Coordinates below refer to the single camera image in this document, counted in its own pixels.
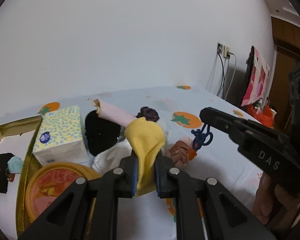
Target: wooden door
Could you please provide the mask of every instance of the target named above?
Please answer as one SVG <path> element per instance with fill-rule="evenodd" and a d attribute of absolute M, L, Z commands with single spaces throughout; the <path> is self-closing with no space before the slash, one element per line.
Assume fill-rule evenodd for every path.
<path fill-rule="evenodd" d="M 289 53 L 285 49 L 278 48 L 274 77 L 269 94 L 270 104 L 278 111 L 274 119 L 274 128 L 277 130 L 284 131 L 291 113 L 288 74 L 296 67 L 298 61 L 300 61 L 298 56 Z"/>

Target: human hand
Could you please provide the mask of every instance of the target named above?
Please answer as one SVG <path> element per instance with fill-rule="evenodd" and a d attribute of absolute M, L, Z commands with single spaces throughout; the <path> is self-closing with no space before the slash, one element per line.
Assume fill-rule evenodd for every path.
<path fill-rule="evenodd" d="M 254 214 L 262 224 L 266 225 L 269 222 L 274 198 L 276 197 L 287 211 L 271 229 L 284 231 L 290 227 L 292 220 L 298 211 L 300 206 L 300 196 L 293 197 L 280 185 L 271 187 L 271 182 L 271 178 L 264 172 L 259 182 L 259 188 L 256 192 L 256 198 L 252 207 L 252 214 Z M 299 220 L 300 214 L 296 218 L 292 227 L 294 227 Z"/>

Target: metal bolt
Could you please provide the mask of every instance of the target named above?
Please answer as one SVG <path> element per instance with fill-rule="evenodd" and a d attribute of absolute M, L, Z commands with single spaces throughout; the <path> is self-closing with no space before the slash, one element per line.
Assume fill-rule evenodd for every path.
<path fill-rule="evenodd" d="M 84 177 L 79 177 L 75 180 L 76 184 L 82 185 L 83 183 L 86 182 L 86 179 Z"/>
<path fill-rule="evenodd" d="M 176 167 L 173 167 L 169 170 L 169 172 L 173 175 L 177 175 L 180 172 L 180 170 Z"/>
<path fill-rule="evenodd" d="M 115 169 L 113 170 L 113 173 L 114 173 L 114 174 L 117 174 L 117 175 L 120 175 L 120 174 L 123 173 L 123 169 L 122 169 L 122 168 L 115 168 Z"/>
<path fill-rule="evenodd" d="M 209 185 L 214 186 L 214 185 L 217 184 L 218 181 L 217 181 L 216 178 L 210 177 L 210 178 L 207 179 L 207 182 L 208 182 Z"/>

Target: yellow sock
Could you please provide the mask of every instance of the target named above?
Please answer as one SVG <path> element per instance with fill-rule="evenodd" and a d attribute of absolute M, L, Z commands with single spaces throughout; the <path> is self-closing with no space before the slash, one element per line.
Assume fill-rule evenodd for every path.
<path fill-rule="evenodd" d="M 155 190 L 154 162 L 165 143 L 164 132 L 155 122 L 141 117 L 127 126 L 124 135 L 138 157 L 138 183 L 135 196 L 141 196 Z"/>

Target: dark blue cord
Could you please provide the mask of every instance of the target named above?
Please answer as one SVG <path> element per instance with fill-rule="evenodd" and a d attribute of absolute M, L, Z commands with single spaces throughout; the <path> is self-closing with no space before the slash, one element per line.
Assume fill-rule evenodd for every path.
<path fill-rule="evenodd" d="M 212 142 L 213 139 L 213 134 L 212 132 L 210 132 L 210 125 L 207 125 L 206 123 L 203 125 L 202 129 L 197 129 L 195 130 L 191 130 L 191 133 L 195 136 L 194 140 L 192 142 L 192 148 L 194 150 L 199 150 L 202 146 L 207 146 Z"/>

